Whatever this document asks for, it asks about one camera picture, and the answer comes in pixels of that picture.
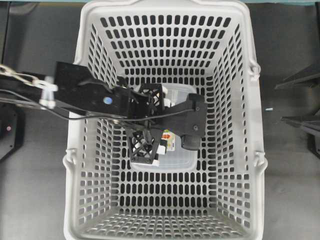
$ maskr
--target black metal bracket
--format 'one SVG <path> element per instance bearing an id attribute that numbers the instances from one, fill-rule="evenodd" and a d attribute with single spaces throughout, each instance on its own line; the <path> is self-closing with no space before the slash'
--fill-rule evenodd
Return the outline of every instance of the black metal bracket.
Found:
<path id="1" fill-rule="evenodd" d="M 187 109 L 194 109 L 194 111 L 145 121 L 144 127 L 125 125 L 131 162 L 152 164 L 154 159 L 158 159 L 157 149 L 161 144 L 164 130 L 169 130 L 181 137 L 183 149 L 197 151 L 200 148 L 201 137 L 205 135 L 207 115 L 207 104 L 203 96 L 190 93 L 186 101 L 165 108 L 161 84 L 142 84 L 139 92 L 150 96 L 146 106 L 149 109 L 149 116 L 171 114 Z"/>
<path id="2" fill-rule="evenodd" d="M 316 21 L 317 21 L 317 27 L 318 27 L 318 37 L 319 37 L 319 42 L 320 42 L 320 3 L 315 2 L 315 11 L 316 11 Z"/>
<path id="3" fill-rule="evenodd" d="M 21 147 L 23 128 L 23 119 L 17 108 L 0 103 L 0 161 Z"/>
<path id="4" fill-rule="evenodd" d="M 320 60 L 286 78 L 277 84 L 275 89 L 313 88 L 320 83 Z"/>
<path id="5" fill-rule="evenodd" d="M 0 63 L 4 60 L 10 4 L 6 1 L 0 2 Z"/>
<path id="6" fill-rule="evenodd" d="M 36 73 L 28 72 L 28 74 L 39 76 L 41 80 L 45 77 Z M 57 62 L 54 84 L 59 89 L 54 93 L 56 106 L 71 112 L 120 118 L 143 118 L 147 114 L 145 108 L 139 111 L 141 115 L 137 115 L 135 110 L 148 101 L 148 96 L 120 86 L 114 87 L 111 91 L 105 82 L 93 78 L 86 66 Z M 42 96 L 42 89 L 25 85 L 13 77 L 2 75 L 0 75 L 0 89 L 14 91 L 37 103 Z M 110 98 L 112 104 L 106 104 L 104 101 L 106 98 Z M 138 99 L 138 101 L 132 102 L 131 99 Z M 21 100 L 7 93 L 0 93 L 0 102 L 39 107 L 30 101 Z"/>
<path id="7" fill-rule="evenodd" d="M 313 88 L 320 83 L 320 60 L 277 84 L 275 89 Z M 308 149 L 320 158 L 320 111 L 311 116 L 286 116 L 281 121 L 312 136 Z"/>

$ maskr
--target label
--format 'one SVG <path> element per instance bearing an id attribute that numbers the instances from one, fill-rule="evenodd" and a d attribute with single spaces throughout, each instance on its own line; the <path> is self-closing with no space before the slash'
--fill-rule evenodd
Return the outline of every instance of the label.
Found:
<path id="1" fill-rule="evenodd" d="M 166 151 L 176 150 L 176 135 L 169 130 L 164 130 L 162 139 L 167 141 Z"/>

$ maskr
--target screw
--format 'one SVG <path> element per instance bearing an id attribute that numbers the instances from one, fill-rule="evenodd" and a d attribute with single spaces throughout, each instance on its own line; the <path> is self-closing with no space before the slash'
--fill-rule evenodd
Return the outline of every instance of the screw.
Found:
<path id="1" fill-rule="evenodd" d="M 103 98 L 103 102 L 104 102 L 105 104 L 110 105 L 110 104 L 112 104 L 112 98 L 106 96 L 106 97 Z"/>

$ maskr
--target black mount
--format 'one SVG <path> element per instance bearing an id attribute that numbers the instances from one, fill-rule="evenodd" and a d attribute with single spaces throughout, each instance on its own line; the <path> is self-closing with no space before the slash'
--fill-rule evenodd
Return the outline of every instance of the black mount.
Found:
<path id="1" fill-rule="evenodd" d="M 320 60 L 277 84 L 275 89 L 314 88 L 320 83 Z M 315 115 L 285 116 L 281 121 L 312 136 L 308 149 L 320 158 L 320 110 Z"/>
<path id="2" fill-rule="evenodd" d="M 24 131 L 23 116 L 16 107 L 0 103 L 0 161 L 21 147 Z"/>

